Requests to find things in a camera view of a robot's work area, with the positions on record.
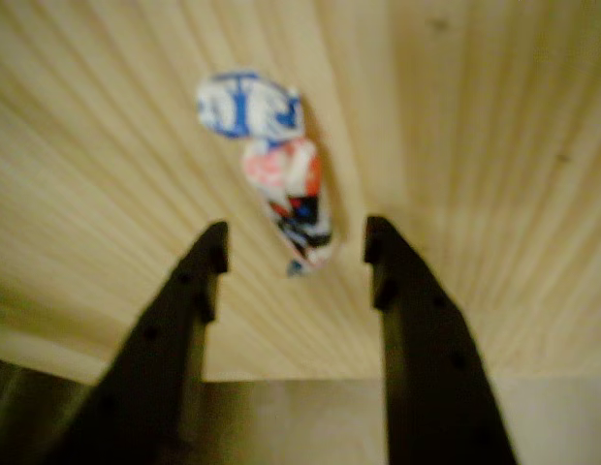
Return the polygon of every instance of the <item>wooden surface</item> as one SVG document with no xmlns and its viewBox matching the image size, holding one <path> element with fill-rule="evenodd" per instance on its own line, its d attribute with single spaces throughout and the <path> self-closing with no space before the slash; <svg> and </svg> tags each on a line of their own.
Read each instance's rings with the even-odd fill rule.
<svg viewBox="0 0 601 465">
<path fill-rule="evenodd" d="M 343 236 L 314 276 L 283 276 L 241 145 L 197 123 L 238 66 L 304 96 Z M 225 218 L 207 377 L 379 376 L 368 212 L 493 372 L 601 373 L 601 1 L 0 2 L 0 358 L 93 382 Z"/>
</svg>

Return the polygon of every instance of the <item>beige floor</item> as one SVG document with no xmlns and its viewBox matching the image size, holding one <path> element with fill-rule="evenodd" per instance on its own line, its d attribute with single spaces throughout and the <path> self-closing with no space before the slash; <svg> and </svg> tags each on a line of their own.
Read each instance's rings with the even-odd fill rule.
<svg viewBox="0 0 601 465">
<path fill-rule="evenodd" d="M 601 378 L 497 379 L 522 464 L 601 465 Z M 377 381 L 211 385 L 210 424 L 190 463 L 386 463 Z"/>
<path fill-rule="evenodd" d="M 601 465 L 601 378 L 494 384 L 522 464 Z M 86 390 L 0 363 L 0 464 L 37 463 Z M 377 380 L 208 384 L 205 405 L 188 464 L 386 463 Z"/>
</svg>

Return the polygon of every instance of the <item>candy wrapper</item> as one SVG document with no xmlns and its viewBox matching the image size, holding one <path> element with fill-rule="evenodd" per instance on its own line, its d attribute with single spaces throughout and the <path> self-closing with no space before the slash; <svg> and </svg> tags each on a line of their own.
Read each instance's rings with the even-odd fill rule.
<svg viewBox="0 0 601 465">
<path fill-rule="evenodd" d="M 294 253 L 288 275 L 325 264 L 333 248 L 331 211 L 316 146 L 304 135 L 299 93 L 254 72 L 231 72 L 202 82 L 197 106 L 210 130 L 248 139 L 242 168 Z"/>
</svg>

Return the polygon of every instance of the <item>wooden plank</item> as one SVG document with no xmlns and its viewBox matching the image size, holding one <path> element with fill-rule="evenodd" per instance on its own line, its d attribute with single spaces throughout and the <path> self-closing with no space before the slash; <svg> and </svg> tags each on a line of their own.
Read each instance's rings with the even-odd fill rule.
<svg viewBox="0 0 601 465">
<path fill-rule="evenodd" d="M 196 83 L 238 66 L 303 94 L 342 236 L 314 276 L 284 277 L 241 143 L 197 123 Z M 601 2 L 0 2 L 1 358 L 93 382 L 225 218 L 206 376 L 379 376 L 369 211 L 491 370 L 601 373 Z"/>
</svg>

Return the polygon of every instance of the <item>plastic wrapper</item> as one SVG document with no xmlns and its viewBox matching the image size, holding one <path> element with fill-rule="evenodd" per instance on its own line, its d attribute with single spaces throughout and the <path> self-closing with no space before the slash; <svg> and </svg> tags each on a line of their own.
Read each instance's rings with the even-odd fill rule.
<svg viewBox="0 0 601 465">
<path fill-rule="evenodd" d="M 316 146 L 304 135 L 299 93 L 255 72 L 230 72 L 199 85 L 197 107 L 211 131 L 248 139 L 242 169 L 294 254 L 288 275 L 324 265 L 333 249 L 331 211 Z"/>
</svg>

